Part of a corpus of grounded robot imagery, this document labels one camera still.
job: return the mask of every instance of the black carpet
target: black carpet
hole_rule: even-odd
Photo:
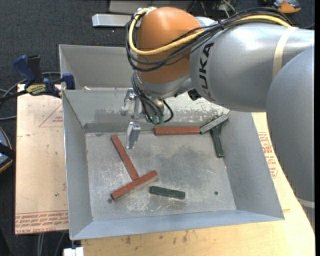
[[[192,12],[204,16],[197,1]],[[203,1],[208,16],[216,1]],[[315,0],[300,1],[301,11],[291,15],[297,26],[311,25],[315,18]],[[238,0],[237,11],[257,7],[256,0]],[[0,0],[0,89],[7,90],[22,80],[13,68],[21,55],[41,55],[43,72],[60,71],[58,46],[119,46],[125,42],[123,28],[93,28],[92,16],[106,13],[106,0]],[[15,116],[17,101],[0,106],[0,119]],[[0,127],[16,148],[16,119],[1,120]],[[15,256],[37,255],[39,235],[14,235],[15,165],[0,174],[0,230],[8,249]],[[44,256],[53,256],[62,237],[58,254],[72,246],[68,234],[51,232],[44,235]]]

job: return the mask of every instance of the dark green block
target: dark green block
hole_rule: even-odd
[[[219,125],[213,127],[210,130],[210,133],[212,136],[216,157],[223,158],[225,156],[225,152],[224,152],[224,149],[222,148],[222,144],[219,136]]]
[[[168,189],[164,187],[151,186],[150,193],[153,195],[168,197],[168,198],[176,198],[176,199],[185,199],[186,193],[183,191]]]

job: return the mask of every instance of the yellow cable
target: yellow cable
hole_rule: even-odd
[[[137,19],[135,19],[135,17],[137,15],[140,15],[142,16],[143,14],[149,12],[149,11],[153,11],[155,10],[156,8],[144,8],[140,11],[138,11],[136,13],[136,15],[134,16],[134,19],[129,27],[129,32],[128,32],[128,42],[129,42],[129,45],[130,45],[130,48],[132,49],[132,51],[134,51],[135,53],[137,53],[138,55],[141,55],[141,56],[150,56],[150,55],[155,55],[155,54],[159,54],[159,53],[162,53],[164,51],[167,51],[167,50],[170,50],[172,48],[175,48],[177,46],[180,46],[182,44],[185,44],[189,41],[191,41],[192,39],[194,39],[196,36],[200,35],[203,31],[200,31],[200,32],[197,32],[197,33],[194,33],[194,34],[191,34],[185,38],[182,38],[178,41],[175,41],[175,42],[172,42],[168,45],[165,45],[163,47],[160,47],[160,48],[157,48],[157,49],[153,49],[153,50],[147,50],[147,51],[144,51],[144,50],[139,50],[135,47],[134,43],[133,43],[133,31],[134,31],[134,28],[138,22]],[[280,18],[277,18],[277,17],[273,17],[273,16],[270,16],[270,15],[252,15],[252,16],[248,16],[248,17],[244,17],[244,18],[241,18],[240,21],[245,21],[245,20],[267,20],[267,21],[272,21],[272,22],[275,22],[275,23],[278,23],[279,25],[282,25],[282,26],[285,26],[285,27],[291,27],[290,24],[288,24],[287,22],[283,21],[282,19]]]
[[[252,16],[248,16],[240,19],[240,21],[245,21],[245,20],[267,20],[267,21],[278,23],[279,25],[282,25],[284,27],[291,27],[289,23],[283,21],[282,19],[269,16],[269,15],[252,15]]]
[[[137,15],[140,15],[140,14],[143,14],[143,13],[146,13],[148,10],[147,9],[143,9],[141,10],[140,12],[137,13]],[[132,35],[133,35],[133,31],[134,31],[134,28],[136,26],[136,23],[137,23],[137,20],[134,19],[133,22],[131,23],[130,25],[130,28],[129,28],[129,35],[128,35],[128,41],[129,41],[129,45],[130,45],[130,48],[137,54],[139,55],[143,55],[143,56],[150,56],[150,55],[155,55],[155,54],[158,54],[158,53],[162,53],[164,51],[167,51],[167,50],[170,50],[174,47],[177,47],[177,46],[180,46],[182,44],[185,44],[189,41],[191,41],[192,39],[194,39],[197,35],[201,34],[202,31],[200,32],[197,32],[197,33],[194,33],[194,34],[191,34],[185,38],[182,38],[178,41],[175,41],[175,42],[172,42],[168,45],[165,45],[163,47],[160,47],[160,48],[157,48],[157,49],[154,49],[154,50],[148,50],[148,51],[144,51],[144,50],[139,50],[135,47],[134,43],[133,43],[133,40],[132,40]]]

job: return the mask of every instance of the red wooden block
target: red wooden block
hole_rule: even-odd
[[[134,167],[134,164],[131,162],[124,146],[122,145],[118,135],[113,135],[111,136],[111,141],[116,149],[116,151],[118,152],[122,162],[124,163],[124,166],[127,170],[127,172],[129,173],[130,177],[132,180],[136,180],[139,178],[139,174],[136,170],[136,168]]]
[[[112,199],[117,199],[124,194],[128,193],[129,191],[136,189],[140,185],[143,185],[144,183],[151,181],[153,178],[155,178],[158,175],[158,173],[153,170],[148,172],[147,174],[143,175],[140,178],[135,179],[134,181],[130,182],[129,184],[119,188],[118,190],[111,193]]]
[[[194,135],[200,134],[199,127],[156,127],[154,135]]]

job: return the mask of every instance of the blue clamp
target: blue clamp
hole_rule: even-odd
[[[32,96],[50,94],[61,98],[61,90],[48,78],[43,77],[40,60],[39,55],[30,57],[22,55],[13,62],[15,71],[27,80],[24,90]],[[70,73],[63,74],[59,81],[65,82],[66,89],[74,90],[76,88],[74,77]]]

